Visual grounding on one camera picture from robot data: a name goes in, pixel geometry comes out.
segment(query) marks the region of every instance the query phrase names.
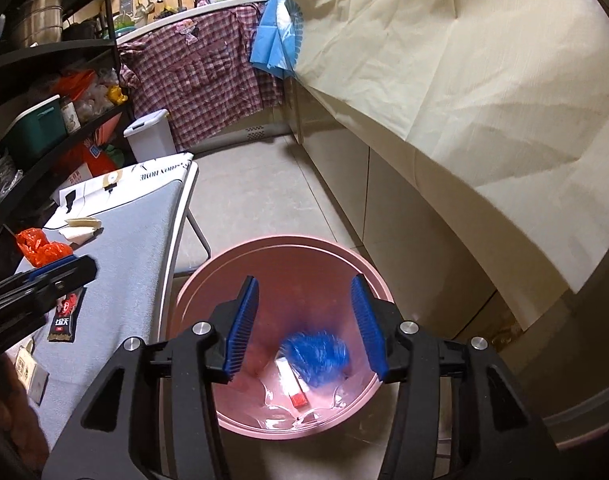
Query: green storage box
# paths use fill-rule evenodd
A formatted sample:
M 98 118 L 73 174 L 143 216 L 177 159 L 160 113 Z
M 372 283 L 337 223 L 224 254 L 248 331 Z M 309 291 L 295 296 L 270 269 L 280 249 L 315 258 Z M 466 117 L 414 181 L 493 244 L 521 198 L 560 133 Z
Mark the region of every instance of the green storage box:
M 7 148 L 19 170 L 29 170 L 67 136 L 59 99 L 55 95 L 25 110 L 7 128 L 0 152 Z

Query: ironing board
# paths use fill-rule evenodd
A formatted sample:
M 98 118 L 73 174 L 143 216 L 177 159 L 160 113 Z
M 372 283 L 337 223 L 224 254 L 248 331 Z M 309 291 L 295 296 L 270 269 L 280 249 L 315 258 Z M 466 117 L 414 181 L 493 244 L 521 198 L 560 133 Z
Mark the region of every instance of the ironing board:
M 186 170 L 177 173 L 184 173 L 181 180 L 174 178 L 131 202 L 93 215 L 102 220 L 104 231 L 75 254 L 95 258 L 98 275 L 82 300 L 75 341 L 47 341 L 53 310 L 47 324 L 33 335 L 33 355 L 49 372 L 43 399 L 33 407 L 50 447 L 82 394 L 125 338 L 137 335 L 147 342 L 165 338 L 165 307 L 185 219 L 203 243 L 207 258 L 211 256 L 188 209 L 199 171 L 195 161 L 187 162 Z M 57 229 L 45 228 L 44 232 L 50 241 L 66 242 Z M 27 269 L 30 265 L 23 260 L 18 272 Z

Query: silver screw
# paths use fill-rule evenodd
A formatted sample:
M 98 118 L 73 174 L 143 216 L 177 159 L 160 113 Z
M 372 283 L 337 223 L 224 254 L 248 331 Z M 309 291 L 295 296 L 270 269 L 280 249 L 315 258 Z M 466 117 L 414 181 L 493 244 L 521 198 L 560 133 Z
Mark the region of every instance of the silver screw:
M 476 350 L 486 350 L 489 347 L 489 343 L 483 337 L 475 336 L 471 339 L 471 346 Z
M 191 330 L 193 330 L 195 335 L 204 335 L 209 333 L 211 330 L 211 325 L 209 325 L 209 323 L 206 321 L 200 321 L 199 323 L 193 325 L 193 329 Z
M 137 337 L 130 337 L 129 339 L 125 339 L 122 346 L 126 351 L 132 352 L 136 348 L 140 348 L 140 340 Z
M 414 321 L 403 321 L 399 324 L 399 329 L 405 334 L 415 334 L 420 330 L 420 327 Z

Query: cabinet door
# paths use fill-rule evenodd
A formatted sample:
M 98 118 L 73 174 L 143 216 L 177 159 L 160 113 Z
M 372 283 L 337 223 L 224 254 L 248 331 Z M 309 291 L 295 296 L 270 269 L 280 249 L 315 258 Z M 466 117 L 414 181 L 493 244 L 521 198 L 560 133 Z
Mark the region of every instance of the cabinet door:
M 362 239 L 369 147 L 297 85 L 302 145 Z
M 495 291 L 450 227 L 371 150 L 364 247 L 402 315 L 455 337 Z

